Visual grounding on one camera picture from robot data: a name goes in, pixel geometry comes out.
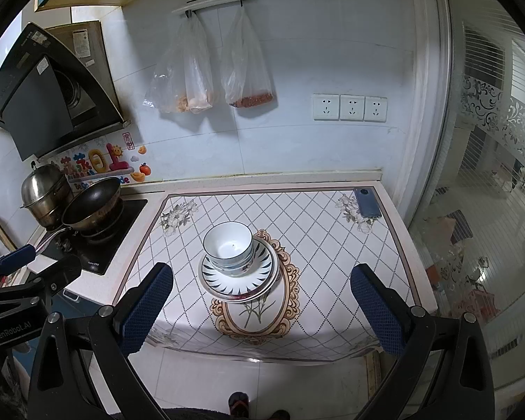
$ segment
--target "screw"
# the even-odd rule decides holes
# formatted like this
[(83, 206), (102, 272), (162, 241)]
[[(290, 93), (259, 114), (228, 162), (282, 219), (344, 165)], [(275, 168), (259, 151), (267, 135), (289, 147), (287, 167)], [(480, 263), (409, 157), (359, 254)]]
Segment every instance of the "screw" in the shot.
[(99, 316), (101, 317), (107, 317), (107, 316), (110, 316), (111, 313), (113, 312), (113, 307), (110, 305), (110, 304), (106, 304), (105, 306), (102, 306), (101, 308), (99, 308), (99, 311), (97, 311), (99, 313)]
[(410, 308), (410, 312), (415, 317), (424, 317), (426, 316), (426, 310), (421, 306), (413, 306)]
[(469, 324), (474, 324), (476, 322), (476, 316), (473, 313), (466, 312), (465, 314), (463, 314), (463, 318)]
[(52, 313), (52, 314), (49, 314), (49, 316), (47, 317), (47, 322), (49, 324), (54, 324), (59, 319), (60, 319), (59, 313)]

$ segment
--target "label sticker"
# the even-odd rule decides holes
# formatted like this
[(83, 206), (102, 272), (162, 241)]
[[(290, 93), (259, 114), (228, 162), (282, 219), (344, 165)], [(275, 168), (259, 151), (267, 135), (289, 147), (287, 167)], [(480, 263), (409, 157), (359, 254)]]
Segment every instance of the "label sticker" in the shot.
[(127, 150), (134, 150), (134, 142), (132, 140), (132, 136), (130, 133), (122, 133), (122, 138), (124, 139), (124, 143), (126, 144)]
[(90, 40), (86, 29), (73, 31), (72, 40), (74, 41), (74, 53), (76, 57), (91, 57)]
[(49, 62), (47, 61), (47, 57), (43, 57), (43, 59), (37, 63), (37, 72), (39, 75), (43, 73), (45, 69), (49, 67)]
[(33, 33), (33, 36), (31, 36), (31, 39), (33, 39), (35, 42), (38, 42), (39, 44), (43, 44), (47, 40), (47, 37), (43, 35), (43, 33), (36, 31)]
[(17, 69), (21, 68), (23, 66), (23, 63), (29, 58), (29, 52), (25, 52), (23, 57), (21, 57), (21, 60), (18, 61), (18, 64), (15, 65)]

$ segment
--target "cabinet door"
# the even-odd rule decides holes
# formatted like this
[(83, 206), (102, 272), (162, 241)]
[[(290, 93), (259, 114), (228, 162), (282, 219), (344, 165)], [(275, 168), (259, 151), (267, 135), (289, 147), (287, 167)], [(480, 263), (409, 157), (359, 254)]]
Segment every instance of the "cabinet door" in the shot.
[[(69, 300), (63, 295), (64, 292), (59, 292), (52, 298), (52, 311), (58, 311), (66, 319), (71, 319), (74, 317), (85, 317), (95, 314), (99, 309), (99, 304), (94, 303), (90, 300), (78, 298), (78, 301)], [(27, 342), (30, 347), (30, 351), (26, 354), (22, 354), (17, 351), (13, 351), (14, 357), (22, 364), (29, 376), (31, 376), (31, 370), (33, 367), (33, 360), (35, 359), (35, 353), (37, 351), (37, 346), (39, 344), (39, 338), (32, 339)], [(84, 351), (84, 360), (87, 362), (88, 366), (90, 364), (91, 357), (93, 353), (91, 351)]]

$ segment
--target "plastic bag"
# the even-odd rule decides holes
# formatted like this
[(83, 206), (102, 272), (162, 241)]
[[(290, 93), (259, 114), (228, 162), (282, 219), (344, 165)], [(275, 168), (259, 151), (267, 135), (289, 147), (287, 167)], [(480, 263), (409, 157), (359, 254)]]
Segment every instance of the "plastic bag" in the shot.
[(177, 39), (155, 66), (154, 77), (144, 98), (144, 106), (161, 112), (185, 112), (189, 109), (185, 86), (182, 37), (185, 24), (179, 28)]
[(214, 85), (206, 33), (195, 13), (181, 24), (177, 40), (155, 67), (144, 105), (162, 112), (210, 109)]
[(182, 43), (188, 106), (199, 113), (212, 107), (214, 84), (206, 33), (195, 13), (185, 21)]
[(274, 99), (259, 39), (241, 6), (222, 48), (222, 86), (225, 101), (234, 107), (253, 107)]

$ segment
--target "stove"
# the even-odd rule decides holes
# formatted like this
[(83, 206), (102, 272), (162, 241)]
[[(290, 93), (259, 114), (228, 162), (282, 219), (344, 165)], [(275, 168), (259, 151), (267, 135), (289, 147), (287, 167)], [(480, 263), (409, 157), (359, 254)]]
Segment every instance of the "stove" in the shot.
[[(79, 232), (66, 231), (53, 239), (42, 255), (60, 260), (69, 254), (76, 254), (82, 263), (83, 270), (104, 275), (124, 237), (147, 202), (146, 199), (125, 200), (124, 208), (116, 224), (109, 226), (113, 227), (112, 232), (103, 231), (96, 237), (86, 238)], [(49, 232), (43, 236), (41, 241), (48, 235), (50, 235)]]

